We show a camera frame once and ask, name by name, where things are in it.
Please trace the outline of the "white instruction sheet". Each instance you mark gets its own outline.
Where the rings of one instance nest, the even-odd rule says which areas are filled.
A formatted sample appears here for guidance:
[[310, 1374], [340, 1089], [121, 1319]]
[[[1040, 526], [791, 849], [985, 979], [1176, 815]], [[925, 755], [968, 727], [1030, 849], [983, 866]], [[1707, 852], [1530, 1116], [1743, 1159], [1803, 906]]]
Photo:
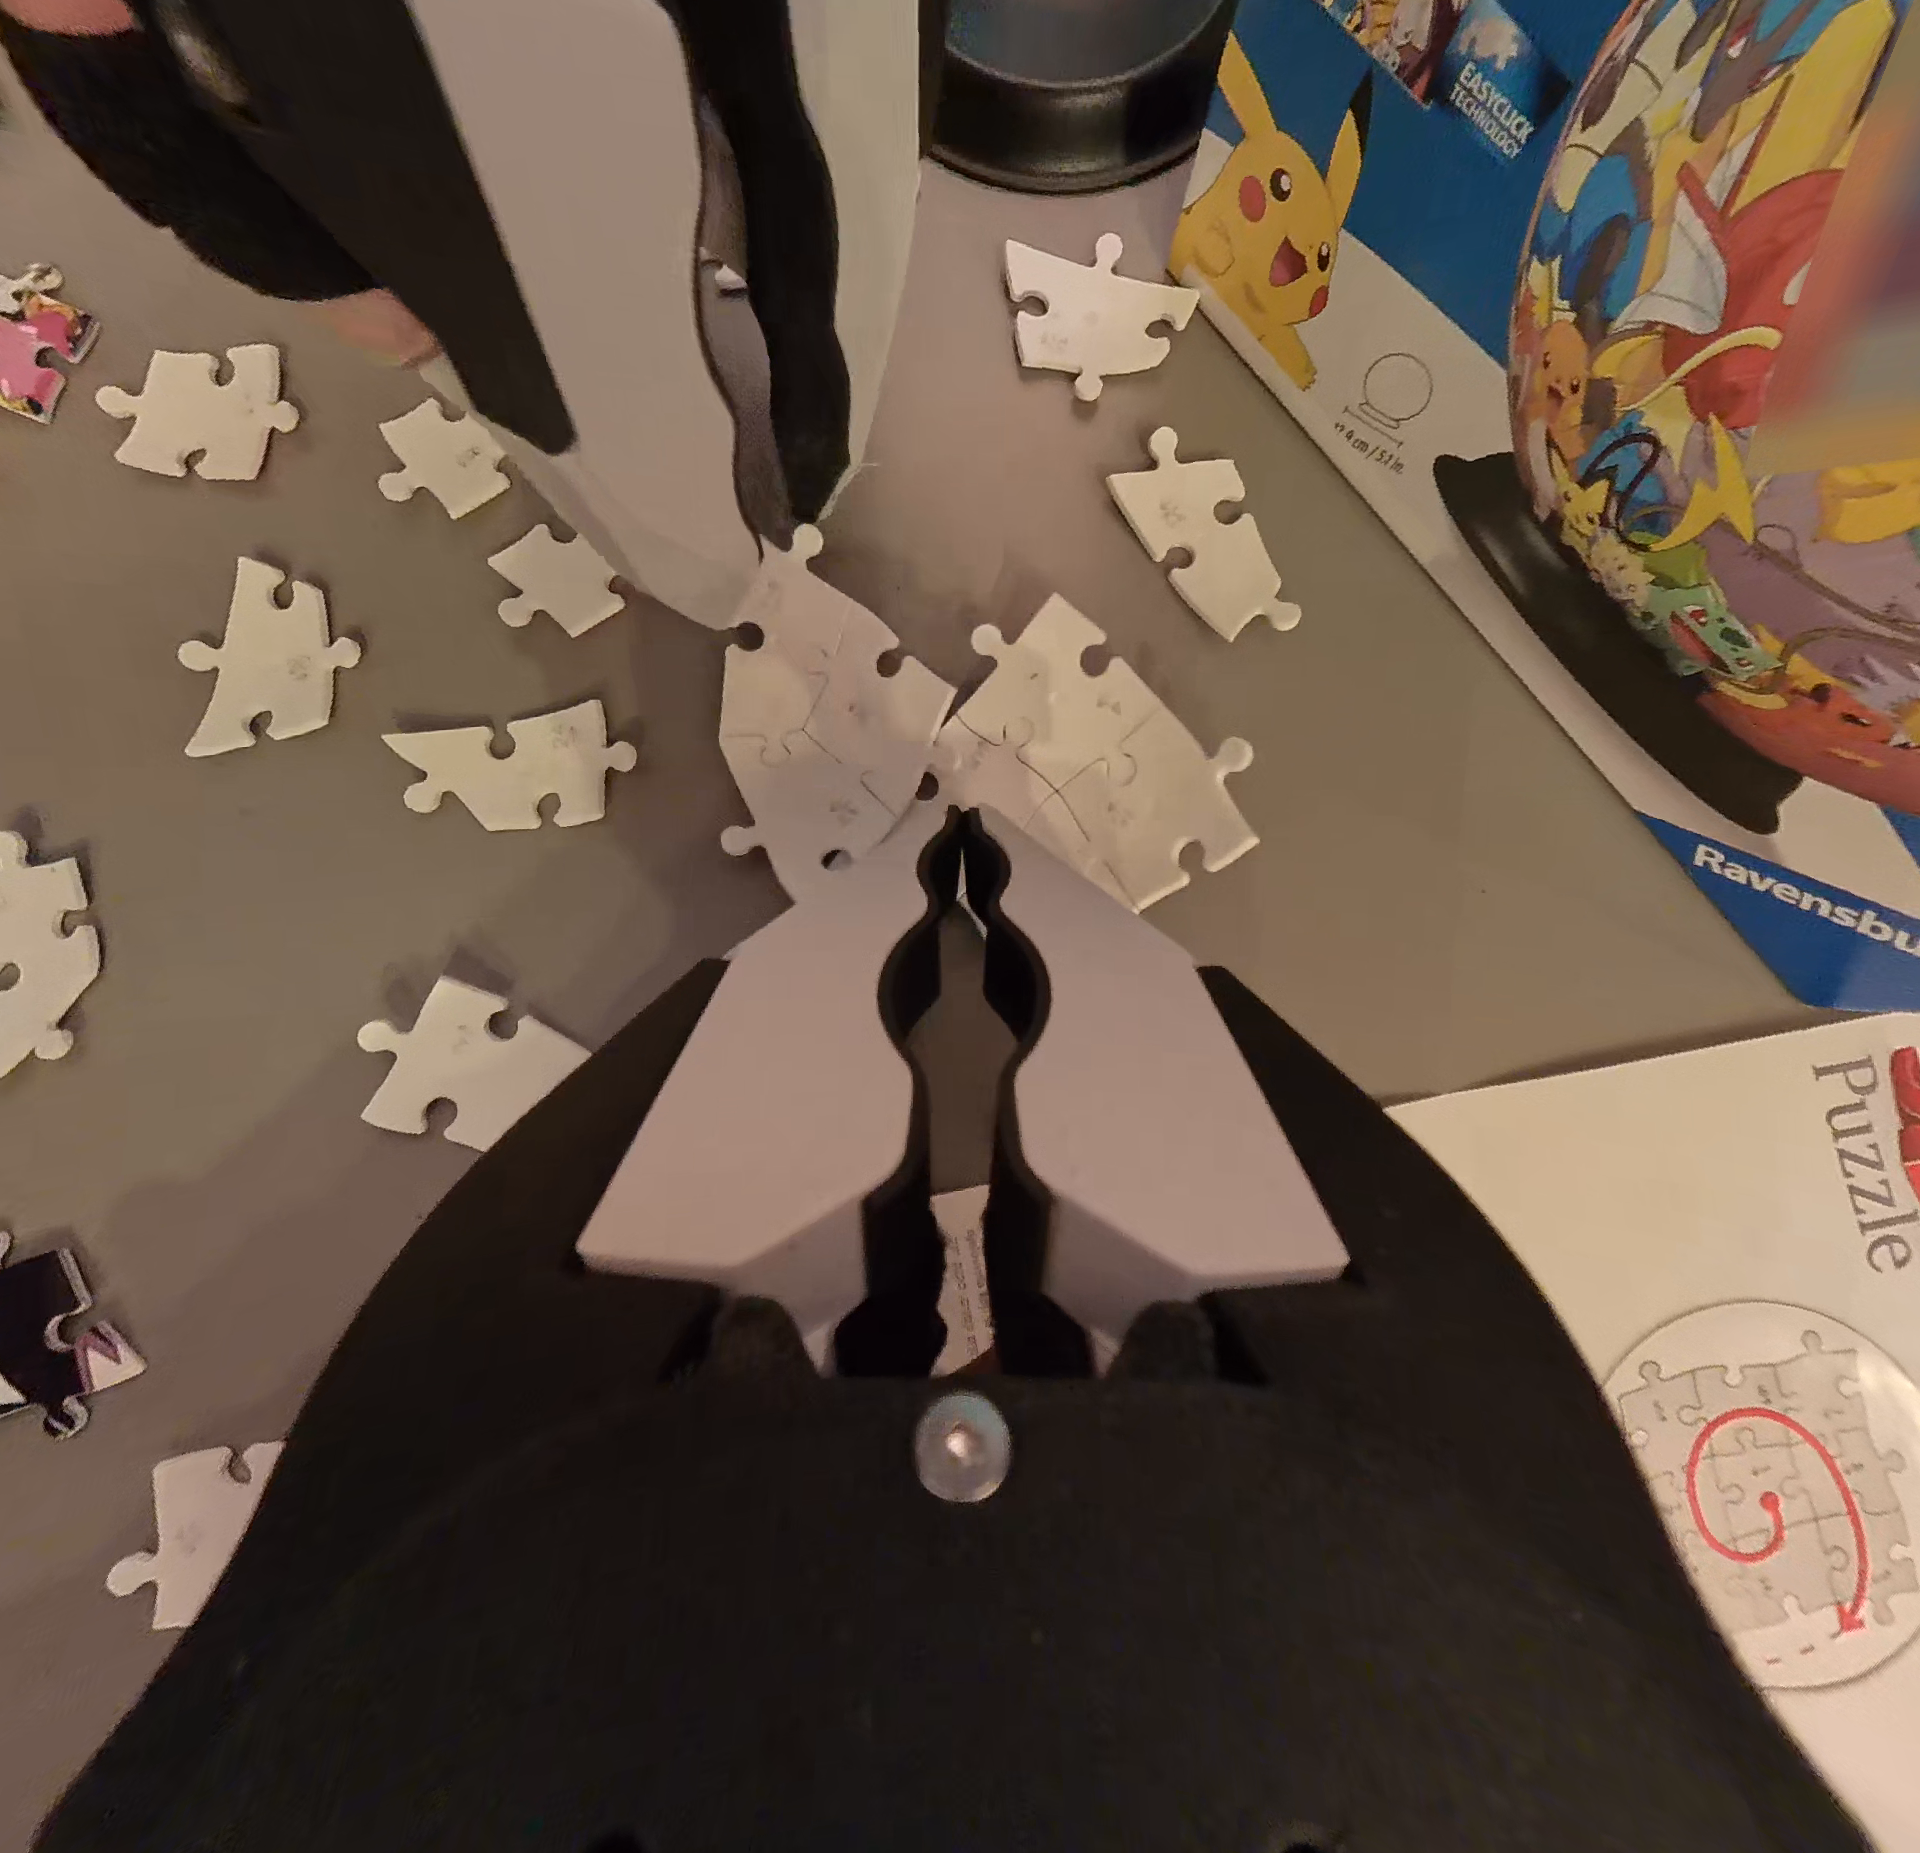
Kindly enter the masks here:
[[1915, 1849], [1915, 1015], [1389, 1115], [1555, 1309], [1774, 1716]]

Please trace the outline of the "white puzzle pieces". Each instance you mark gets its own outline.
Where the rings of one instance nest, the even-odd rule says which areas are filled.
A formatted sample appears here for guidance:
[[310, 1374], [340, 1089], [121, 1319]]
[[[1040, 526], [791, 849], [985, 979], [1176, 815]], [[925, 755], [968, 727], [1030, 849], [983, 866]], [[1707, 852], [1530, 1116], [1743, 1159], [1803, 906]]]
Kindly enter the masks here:
[[[1043, 316], [1014, 318], [1021, 367], [1082, 368], [1074, 395], [1095, 398], [1100, 378], [1122, 367], [1122, 329], [1140, 334], [1135, 360], [1156, 365], [1168, 339], [1140, 318], [1143, 295], [1171, 312], [1171, 326], [1190, 320], [1196, 293], [1112, 277], [1122, 241], [1101, 237], [1101, 277], [1091, 277], [1054, 255], [1008, 241], [1005, 248], [1011, 301], [1043, 301]], [[292, 432], [297, 415], [282, 393], [282, 360], [272, 345], [247, 345], [220, 360], [209, 352], [155, 352], [137, 393], [121, 386], [98, 391], [100, 409], [132, 422], [115, 452], [137, 473], [195, 474], [209, 480], [252, 480], [274, 432]], [[381, 496], [406, 502], [433, 494], [450, 519], [466, 517], [510, 489], [503, 451], [475, 418], [452, 419], [433, 398], [380, 426], [399, 458], [399, 469], [380, 479]], [[1229, 458], [1181, 464], [1176, 432], [1150, 436], [1155, 468], [1110, 479], [1117, 508], [1135, 528], [1140, 547], [1166, 560], [1190, 552], [1171, 568], [1171, 586], [1207, 620], [1232, 635], [1249, 617], [1272, 617], [1281, 630], [1298, 625], [1299, 609], [1277, 601], [1272, 559], [1249, 513], [1213, 526], [1223, 501], [1243, 501], [1244, 487]], [[559, 542], [547, 526], [534, 526], [487, 565], [510, 583], [496, 616], [514, 629], [534, 616], [551, 617], [578, 637], [620, 614], [616, 571], [582, 531]], [[209, 758], [252, 750], [257, 731], [272, 740], [310, 736], [331, 721], [336, 673], [361, 657], [361, 644], [331, 630], [326, 596], [314, 583], [261, 559], [238, 557], [226, 630], [216, 641], [187, 639], [179, 667], [214, 675], [203, 716], [183, 753]], [[420, 779], [406, 786], [410, 811], [433, 815], [454, 799], [487, 832], [540, 832], [542, 809], [555, 801], [551, 827], [590, 825], [605, 816], [608, 779], [635, 766], [631, 741], [610, 736], [605, 703], [596, 698], [545, 715], [507, 721], [510, 748], [496, 753], [492, 723], [381, 736]], [[934, 755], [928, 775], [935, 779]], [[98, 978], [98, 930], [65, 919], [86, 904], [84, 875], [73, 863], [28, 865], [19, 836], [4, 833], [4, 971], [18, 976], [4, 989], [4, 1073], [22, 1058], [59, 1058], [71, 1045], [65, 1015]], [[399, 1136], [424, 1136], [429, 1110], [452, 1108], [446, 1136], [475, 1152], [512, 1132], [561, 1080], [584, 1061], [587, 1051], [525, 1018], [510, 1035], [492, 1031], [503, 1000], [444, 976], [420, 1005], [410, 1029], [375, 1019], [360, 1029], [358, 1045], [390, 1057], [361, 1118]], [[200, 1615], [216, 1580], [238, 1550], [257, 1503], [284, 1443], [197, 1449], [155, 1466], [157, 1550], [132, 1552], [113, 1564], [110, 1594], [155, 1591], [155, 1630], [185, 1630]]]

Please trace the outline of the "black round ball stand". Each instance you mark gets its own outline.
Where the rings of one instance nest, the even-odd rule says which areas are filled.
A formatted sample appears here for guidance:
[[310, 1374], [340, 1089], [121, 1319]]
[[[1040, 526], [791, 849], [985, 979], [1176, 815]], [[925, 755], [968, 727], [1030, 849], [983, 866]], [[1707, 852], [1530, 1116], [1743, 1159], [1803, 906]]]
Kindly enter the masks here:
[[1037, 194], [1135, 186], [1188, 158], [1239, 0], [934, 0], [925, 147]]

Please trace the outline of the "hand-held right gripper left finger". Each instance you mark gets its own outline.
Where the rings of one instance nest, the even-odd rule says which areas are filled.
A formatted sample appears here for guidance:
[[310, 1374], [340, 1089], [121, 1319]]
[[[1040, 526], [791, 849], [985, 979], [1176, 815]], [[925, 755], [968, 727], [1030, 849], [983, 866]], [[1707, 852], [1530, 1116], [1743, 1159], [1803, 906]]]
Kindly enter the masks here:
[[852, 1377], [922, 1377], [946, 1339], [928, 1078], [965, 819], [913, 809], [726, 957], [581, 1235], [603, 1271], [765, 1297]]

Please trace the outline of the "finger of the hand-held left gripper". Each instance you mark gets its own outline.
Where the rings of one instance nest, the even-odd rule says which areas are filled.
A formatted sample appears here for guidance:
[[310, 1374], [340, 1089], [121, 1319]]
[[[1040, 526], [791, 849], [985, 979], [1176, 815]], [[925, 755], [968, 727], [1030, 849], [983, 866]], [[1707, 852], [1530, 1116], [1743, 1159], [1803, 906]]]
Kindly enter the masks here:
[[[833, 186], [833, 334], [849, 376], [849, 466], [868, 452], [897, 343], [921, 194], [921, 0], [787, 0], [806, 119]], [[772, 422], [772, 361], [747, 282], [770, 271], [749, 250], [742, 177], [704, 118], [704, 338], [734, 422], [747, 521], [793, 522], [791, 473]]]
[[656, 601], [739, 620], [787, 519], [787, 0], [404, 0], [568, 438], [557, 508]]

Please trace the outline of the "black printed puzzle piece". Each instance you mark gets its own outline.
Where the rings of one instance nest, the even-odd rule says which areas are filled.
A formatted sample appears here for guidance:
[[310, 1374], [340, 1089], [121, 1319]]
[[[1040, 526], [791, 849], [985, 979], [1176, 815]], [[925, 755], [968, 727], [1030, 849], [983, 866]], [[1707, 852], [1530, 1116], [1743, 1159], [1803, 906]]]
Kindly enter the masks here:
[[147, 1369], [130, 1336], [102, 1319], [69, 1246], [19, 1252], [3, 1234], [3, 1417], [33, 1417], [51, 1440], [90, 1422], [100, 1391]]

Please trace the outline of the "four-piece white puzzle section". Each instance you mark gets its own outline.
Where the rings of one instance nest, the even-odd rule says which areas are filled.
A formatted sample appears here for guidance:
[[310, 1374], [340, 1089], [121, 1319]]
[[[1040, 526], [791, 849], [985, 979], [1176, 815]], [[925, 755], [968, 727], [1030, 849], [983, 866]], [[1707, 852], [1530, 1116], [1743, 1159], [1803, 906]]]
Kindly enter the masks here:
[[955, 806], [996, 811], [1131, 912], [1185, 887], [1190, 852], [1211, 874], [1257, 847], [1229, 790], [1252, 745], [1204, 748], [1124, 660], [1093, 673], [1106, 639], [1067, 598], [1020, 637], [983, 625], [972, 644], [994, 671], [934, 743]]

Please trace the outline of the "colourful cartoon puzzle box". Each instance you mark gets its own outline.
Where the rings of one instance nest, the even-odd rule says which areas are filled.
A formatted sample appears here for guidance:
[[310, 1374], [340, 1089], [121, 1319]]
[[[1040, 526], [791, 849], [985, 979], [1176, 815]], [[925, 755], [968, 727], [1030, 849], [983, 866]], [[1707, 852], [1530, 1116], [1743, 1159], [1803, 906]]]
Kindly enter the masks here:
[[1915, 1011], [1915, 0], [1241, 0], [1171, 270], [1793, 998]]

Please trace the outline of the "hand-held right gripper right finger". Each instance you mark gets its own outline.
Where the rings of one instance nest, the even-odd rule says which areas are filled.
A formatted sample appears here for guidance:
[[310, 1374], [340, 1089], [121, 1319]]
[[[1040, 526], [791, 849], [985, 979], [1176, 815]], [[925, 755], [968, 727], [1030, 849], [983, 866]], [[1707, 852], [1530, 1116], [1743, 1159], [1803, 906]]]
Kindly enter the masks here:
[[1014, 1377], [1089, 1377], [1153, 1307], [1319, 1286], [1337, 1235], [1191, 957], [996, 815], [965, 819], [996, 1080], [983, 1260]]

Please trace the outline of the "pink printed puzzle piece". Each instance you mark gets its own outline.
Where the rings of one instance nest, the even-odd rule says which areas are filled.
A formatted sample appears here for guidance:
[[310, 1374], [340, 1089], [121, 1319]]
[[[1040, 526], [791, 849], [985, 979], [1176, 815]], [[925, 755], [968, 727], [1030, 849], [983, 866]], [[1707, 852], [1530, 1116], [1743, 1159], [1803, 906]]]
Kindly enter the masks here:
[[52, 422], [66, 367], [86, 360], [100, 335], [92, 312], [65, 297], [65, 271], [38, 261], [3, 276], [3, 407], [38, 426]]

